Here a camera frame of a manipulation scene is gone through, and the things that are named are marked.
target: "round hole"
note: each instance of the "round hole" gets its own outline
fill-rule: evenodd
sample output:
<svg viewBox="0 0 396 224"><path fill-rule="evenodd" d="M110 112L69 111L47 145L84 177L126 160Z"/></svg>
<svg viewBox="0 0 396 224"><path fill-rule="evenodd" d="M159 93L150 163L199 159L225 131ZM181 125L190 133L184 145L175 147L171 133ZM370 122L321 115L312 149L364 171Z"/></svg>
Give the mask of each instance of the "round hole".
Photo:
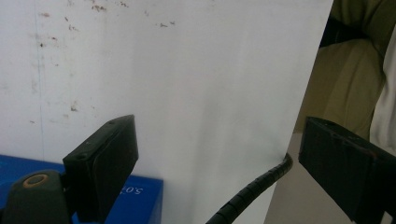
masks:
<svg viewBox="0 0 396 224"><path fill-rule="evenodd" d="M26 189L39 186L47 181L49 177L47 175L32 175L23 181L23 187Z"/></svg>

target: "white wall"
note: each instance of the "white wall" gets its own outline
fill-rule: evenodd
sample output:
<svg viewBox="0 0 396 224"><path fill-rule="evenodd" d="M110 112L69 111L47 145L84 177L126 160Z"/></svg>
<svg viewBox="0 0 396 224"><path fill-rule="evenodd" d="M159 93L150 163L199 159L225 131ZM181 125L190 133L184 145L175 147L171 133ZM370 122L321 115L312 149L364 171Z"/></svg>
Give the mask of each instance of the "white wall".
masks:
<svg viewBox="0 0 396 224"><path fill-rule="evenodd" d="M0 152L61 161L135 114L163 223L203 223L281 160L331 0L22 1L0 8ZM263 223L273 189L236 223Z"/></svg>

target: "black cable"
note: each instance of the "black cable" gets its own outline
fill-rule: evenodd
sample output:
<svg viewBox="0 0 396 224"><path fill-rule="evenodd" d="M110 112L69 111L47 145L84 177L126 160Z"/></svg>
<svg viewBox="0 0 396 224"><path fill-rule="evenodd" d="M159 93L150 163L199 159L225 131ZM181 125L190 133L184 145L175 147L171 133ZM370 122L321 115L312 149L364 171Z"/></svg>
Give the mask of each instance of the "black cable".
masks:
<svg viewBox="0 0 396 224"><path fill-rule="evenodd" d="M240 190L230 201L210 218L206 224L230 224L266 189L271 187L280 177L285 175L293 165L291 156L286 154L285 159L267 173L257 177L254 181Z"/></svg>

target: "beige cloth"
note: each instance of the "beige cloth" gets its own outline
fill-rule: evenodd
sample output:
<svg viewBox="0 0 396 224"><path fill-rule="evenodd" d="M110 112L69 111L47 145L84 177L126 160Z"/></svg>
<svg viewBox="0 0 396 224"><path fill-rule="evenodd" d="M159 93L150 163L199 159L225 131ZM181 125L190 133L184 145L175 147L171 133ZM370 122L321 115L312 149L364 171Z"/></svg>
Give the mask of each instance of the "beige cloth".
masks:
<svg viewBox="0 0 396 224"><path fill-rule="evenodd" d="M396 22L396 0L334 0L331 17L367 34L384 58Z"/></svg>
<svg viewBox="0 0 396 224"><path fill-rule="evenodd" d="M306 116L312 116L331 120L368 139L385 80L382 62L367 39L320 49L294 131L301 133Z"/></svg>
<svg viewBox="0 0 396 224"><path fill-rule="evenodd" d="M382 64L396 22L396 0L334 0L331 17L369 38L318 51L294 131L302 132L306 116L314 116L369 139L385 82Z"/></svg>

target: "blue box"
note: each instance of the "blue box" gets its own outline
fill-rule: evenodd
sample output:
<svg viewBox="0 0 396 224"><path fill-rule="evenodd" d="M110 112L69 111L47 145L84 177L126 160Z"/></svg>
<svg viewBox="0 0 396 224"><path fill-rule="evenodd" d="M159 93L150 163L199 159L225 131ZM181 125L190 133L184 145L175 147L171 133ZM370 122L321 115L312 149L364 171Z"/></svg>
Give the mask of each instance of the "blue box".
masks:
<svg viewBox="0 0 396 224"><path fill-rule="evenodd" d="M58 163L0 155L0 208L6 205L12 183L34 171L48 169L64 172L64 166ZM162 210L163 181L130 175L106 223L161 224ZM76 215L73 223L79 223Z"/></svg>

